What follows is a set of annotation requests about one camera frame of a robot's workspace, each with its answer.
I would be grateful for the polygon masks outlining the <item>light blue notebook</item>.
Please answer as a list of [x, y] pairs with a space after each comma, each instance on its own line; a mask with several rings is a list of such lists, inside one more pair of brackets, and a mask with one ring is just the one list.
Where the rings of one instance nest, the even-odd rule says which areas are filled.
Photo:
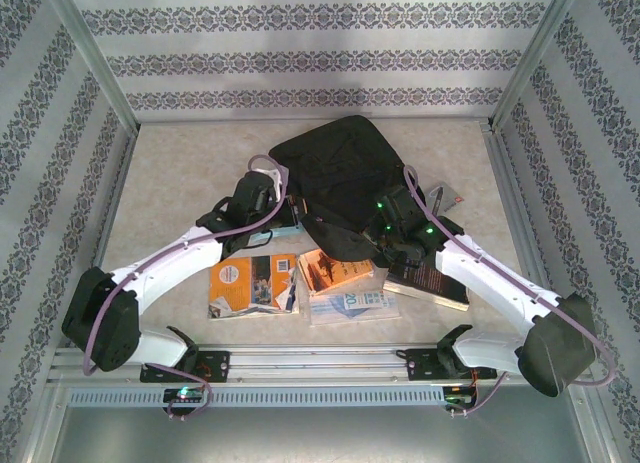
[[268, 241], [273, 241], [274, 239], [290, 237], [303, 232], [304, 229], [301, 225], [271, 228], [260, 233], [252, 234], [248, 244], [250, 246], [262, 245], [266, 244]]

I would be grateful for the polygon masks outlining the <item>thick black book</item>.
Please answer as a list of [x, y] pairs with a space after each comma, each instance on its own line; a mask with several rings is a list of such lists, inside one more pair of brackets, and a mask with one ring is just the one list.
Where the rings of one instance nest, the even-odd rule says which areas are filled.
[[462, 283], [426, 264], [391, 266], [383, 289], [458, 311], [467, 311], [470, 305], [467, 288]]

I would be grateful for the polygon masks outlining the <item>black backpack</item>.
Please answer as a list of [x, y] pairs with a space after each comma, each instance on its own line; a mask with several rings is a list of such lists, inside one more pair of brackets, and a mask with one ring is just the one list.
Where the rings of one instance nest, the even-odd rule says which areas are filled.
[[376, 126], [363, 116], [340, 118], [269, 155], [289, 171], [288, 195], [305, 199], [301, 223], [318, 247], [338, 261], [373, 261], [375, 194], [395, 185], [409, 189], [404, 162]]

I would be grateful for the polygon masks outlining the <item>small orange book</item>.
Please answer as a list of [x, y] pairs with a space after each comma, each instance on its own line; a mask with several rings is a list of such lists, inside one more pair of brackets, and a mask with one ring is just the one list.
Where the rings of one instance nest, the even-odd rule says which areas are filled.
[[298, 267], [311, 296], [373, 276], [374, 266], [370, 260], [343, 262], [330, 258], [321, 249], [301, 254]]

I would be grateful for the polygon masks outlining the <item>orange geography magazine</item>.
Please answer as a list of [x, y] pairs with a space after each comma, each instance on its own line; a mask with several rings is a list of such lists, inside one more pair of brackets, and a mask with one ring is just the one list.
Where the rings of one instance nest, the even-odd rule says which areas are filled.
[[209, 271], [208, 318], [286, 314], [295, 309], [294, 254], [229, 258]]

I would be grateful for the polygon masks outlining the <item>grey card red mark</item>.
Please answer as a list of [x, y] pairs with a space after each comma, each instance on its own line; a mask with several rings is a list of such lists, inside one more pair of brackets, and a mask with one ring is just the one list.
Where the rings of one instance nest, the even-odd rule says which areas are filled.
[[426, 191], [427, 206], [439, 216], [462, 203], [464, 199], [447, 183], [440, 182]]

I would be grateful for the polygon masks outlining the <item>grey metal panel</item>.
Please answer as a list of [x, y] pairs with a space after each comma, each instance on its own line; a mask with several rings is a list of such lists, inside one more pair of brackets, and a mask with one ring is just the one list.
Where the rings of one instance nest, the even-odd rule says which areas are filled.
[[434, 406], [161, 409], [90, 407], [59, 388], [28, 463], [633, 463], [597, 395], [557, 400], [502, 387], [467, 417]]

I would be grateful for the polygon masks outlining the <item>aluminium side rail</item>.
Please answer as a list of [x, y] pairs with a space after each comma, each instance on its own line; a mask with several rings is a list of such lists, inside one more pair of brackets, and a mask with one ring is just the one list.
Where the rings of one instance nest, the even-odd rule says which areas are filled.
[[529, 221], [516, 174], [511, 166], [511, 161], [504, 147], [501, 135], [494, 131], [489, 119], [480, 120], [480, 130], [495, 176], [521, 271], [523, 275], [533, 283], [551, 289], [552, 284], [547, 278], [547, 272], [534, 236], [533, 227]]
[[77, 295], [80, 277], [103, 261], [135, 140], [113, 115], [105, 119], [64, 238], [73, 259], [68, 277], [71, 297]]

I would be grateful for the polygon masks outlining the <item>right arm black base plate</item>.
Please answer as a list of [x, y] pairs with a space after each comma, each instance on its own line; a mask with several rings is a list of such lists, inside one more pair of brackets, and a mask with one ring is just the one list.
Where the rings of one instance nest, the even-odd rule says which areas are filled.
[[473, 372], [481, 380], [497, 377], [495, 369], [465, 366], [451, 349], [413, 348], [395, 354], [405, 362], [410, 381], [465, 380], [471, 379]]

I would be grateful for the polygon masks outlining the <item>aluminium mounting rail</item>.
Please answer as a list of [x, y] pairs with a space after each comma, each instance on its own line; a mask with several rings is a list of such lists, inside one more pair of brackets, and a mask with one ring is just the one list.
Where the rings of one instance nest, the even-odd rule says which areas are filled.
[[[396, 346], [204, 346], [200, 351], [228, 351], [228, 384], [346, 384], [408, 382], [405, 362], [397, 350], [434, 348], [433, 345]], [[427, 380], [458, 386], [468, 380]]]

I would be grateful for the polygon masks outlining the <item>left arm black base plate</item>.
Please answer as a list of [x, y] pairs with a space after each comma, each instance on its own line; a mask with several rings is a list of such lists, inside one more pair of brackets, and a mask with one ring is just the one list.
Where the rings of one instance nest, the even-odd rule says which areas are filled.
[[185, 376], [144, 365], [140, 371], [140, 381], [179, 383], [190, 382], [197, 377], [208, 383], [225, 383], [230, 368], [230, 356], [231, 353], [228, 351], [190, 351], [173, 367], [173, 370], [185, 373]]

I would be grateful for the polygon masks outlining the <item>aluminium frame post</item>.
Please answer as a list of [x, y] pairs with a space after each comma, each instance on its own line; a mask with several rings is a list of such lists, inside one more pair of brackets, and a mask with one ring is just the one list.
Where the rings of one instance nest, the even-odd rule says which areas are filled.
[[522, 58], [515, 68], [513, 75], [507, 83], [496, 108], [489, 118], [489, 126], [492, 131], [500, 129], [512, 108], [521, 96], [529, 81], [531, 74], [539, 65], [549, 44], [553, 40], [553, 35], [565, 18], [575, 0], [551, 0], [540, 23], [535, 30], [532, 39], [527, 45]]
[[80, 9], [74, 0], [50, 0], [50, 2], [86, 65], [98, 81], [119, 121], [130, 135], [137, 136], [140, 123]]

